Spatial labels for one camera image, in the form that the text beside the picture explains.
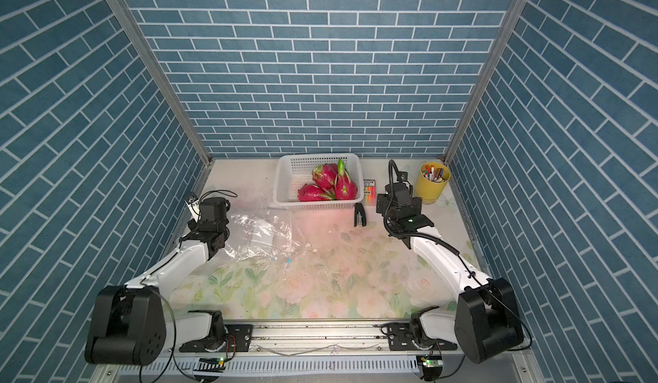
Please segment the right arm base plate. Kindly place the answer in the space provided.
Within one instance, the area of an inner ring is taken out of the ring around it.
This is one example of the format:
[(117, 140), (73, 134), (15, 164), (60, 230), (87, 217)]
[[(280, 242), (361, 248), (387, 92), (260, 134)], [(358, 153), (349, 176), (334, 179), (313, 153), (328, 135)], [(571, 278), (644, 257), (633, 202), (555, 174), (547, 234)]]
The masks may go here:
[(389, 350), (457, 350), (458, 345), (446, 340), (428, 337), (416, 323), (391, 322), (380, 327)]

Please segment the pink dragon fruit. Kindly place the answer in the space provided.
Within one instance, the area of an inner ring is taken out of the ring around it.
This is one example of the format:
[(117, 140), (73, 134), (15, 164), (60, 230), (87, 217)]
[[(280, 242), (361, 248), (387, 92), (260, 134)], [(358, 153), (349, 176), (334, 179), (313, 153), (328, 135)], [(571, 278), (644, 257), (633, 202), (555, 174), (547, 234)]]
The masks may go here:
[(297, 191), (297, 199), (301, 202), (313, 201), (335, 201), (335, 194), (332, 191), (325, 191), (316, 184), (304, 184)]
[(338, 175), (337, 164), (318, 165), (312, 171), (313, 181), (325, 191), (333, 191)]

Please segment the yellow pen cup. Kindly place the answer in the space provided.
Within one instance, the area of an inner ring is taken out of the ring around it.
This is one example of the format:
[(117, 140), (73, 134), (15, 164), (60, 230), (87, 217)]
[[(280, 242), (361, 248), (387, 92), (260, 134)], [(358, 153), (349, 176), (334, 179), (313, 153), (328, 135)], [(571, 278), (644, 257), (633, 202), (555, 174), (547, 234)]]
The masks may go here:
[(423, 204), (433, 204), (447, 187), (452, 173), (439, 161), (430, 161), (420, 167), (414, 191)]

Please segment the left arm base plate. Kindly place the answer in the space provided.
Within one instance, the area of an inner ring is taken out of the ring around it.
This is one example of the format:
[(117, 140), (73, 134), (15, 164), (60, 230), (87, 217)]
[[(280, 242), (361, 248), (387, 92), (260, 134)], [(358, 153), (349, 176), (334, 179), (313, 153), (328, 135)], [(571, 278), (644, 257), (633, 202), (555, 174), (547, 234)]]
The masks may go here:
[(205, 338), (192, 340), (180, 346), (182, 353), (218, 353), (229, 355), (247, 352), (250, 346), (254, 327), (251, 324), (236, 324), (224, 326), (224, 331), (210, 332)]

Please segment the aluminium mounting rail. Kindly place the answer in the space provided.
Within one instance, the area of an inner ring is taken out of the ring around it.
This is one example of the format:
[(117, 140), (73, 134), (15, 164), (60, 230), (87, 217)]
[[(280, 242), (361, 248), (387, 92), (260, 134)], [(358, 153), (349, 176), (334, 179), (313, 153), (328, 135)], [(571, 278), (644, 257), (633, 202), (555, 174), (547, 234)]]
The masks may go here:
[(178, 352), (139, 366), (101, 366), (94, 382), (534, 382), (526, 351), (471, 362), (459, 346), (421, 345), (407, 321), (229, 322), (217, 352)]

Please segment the highlighter marker pack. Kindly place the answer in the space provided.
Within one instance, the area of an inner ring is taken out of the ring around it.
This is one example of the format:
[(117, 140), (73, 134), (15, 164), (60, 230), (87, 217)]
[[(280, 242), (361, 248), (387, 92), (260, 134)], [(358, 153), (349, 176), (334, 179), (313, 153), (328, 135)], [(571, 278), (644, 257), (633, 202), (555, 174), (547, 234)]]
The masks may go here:
[(364, 181), (364, 202), (370, 205), (376, 202), (376, 182), (374, 179), (365, 179)]

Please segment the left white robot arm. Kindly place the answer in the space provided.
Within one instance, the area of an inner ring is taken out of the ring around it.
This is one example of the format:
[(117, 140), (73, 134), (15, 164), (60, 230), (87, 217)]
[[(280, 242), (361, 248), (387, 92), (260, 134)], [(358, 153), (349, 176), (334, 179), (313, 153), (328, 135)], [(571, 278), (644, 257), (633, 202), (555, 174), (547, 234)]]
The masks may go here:
[(214, 352), (227, 331), (219, 311), (194, 311), (178, 319), (167, 302), (173, 290), (219, 252), (230, 236), (224, 197), (188, 197), (188, 233), (161, 261), (124, 285), (99, 292), (87, 335), (90, 364), (147, 366), (165, 349)]

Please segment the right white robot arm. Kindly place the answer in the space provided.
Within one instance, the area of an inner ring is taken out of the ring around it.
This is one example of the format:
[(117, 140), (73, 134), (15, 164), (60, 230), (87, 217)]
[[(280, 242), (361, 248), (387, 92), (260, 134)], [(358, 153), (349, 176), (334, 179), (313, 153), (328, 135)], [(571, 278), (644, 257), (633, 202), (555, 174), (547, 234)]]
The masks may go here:
[(456, 302), (454, 314), (435, 308), (411, 316), (411, 334), (423, 349), (441, 341), (457, 345), (467, 358), (482, 363), (531, 341), (519, 315), (512, 285), (491, 278), (444, 241), (435, 224), (422, 214), (422, 201), (411, 185), (394, 182), (377, 196), (376, 211), (384, 227), (442, 276)]

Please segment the black stapler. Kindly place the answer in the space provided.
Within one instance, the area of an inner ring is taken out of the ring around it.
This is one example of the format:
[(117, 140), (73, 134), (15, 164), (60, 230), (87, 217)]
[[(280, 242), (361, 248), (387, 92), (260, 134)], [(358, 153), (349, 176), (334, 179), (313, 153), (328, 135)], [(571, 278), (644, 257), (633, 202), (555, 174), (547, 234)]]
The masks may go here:
[(358, 202), (354, 205), (354, 227), (366, 227), (368, 224), (367, 213), (363, 203)]

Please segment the white plastic mesh basket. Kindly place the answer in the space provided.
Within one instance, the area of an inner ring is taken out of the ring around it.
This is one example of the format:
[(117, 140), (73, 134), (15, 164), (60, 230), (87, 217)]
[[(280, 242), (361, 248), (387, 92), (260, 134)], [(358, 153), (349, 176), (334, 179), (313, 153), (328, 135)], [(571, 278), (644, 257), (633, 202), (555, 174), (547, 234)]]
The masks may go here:
[(278, 161), (273, 204), (279, 208), (351, 208), (364, 198), (361, 161), (352, 153), (286, 155)]

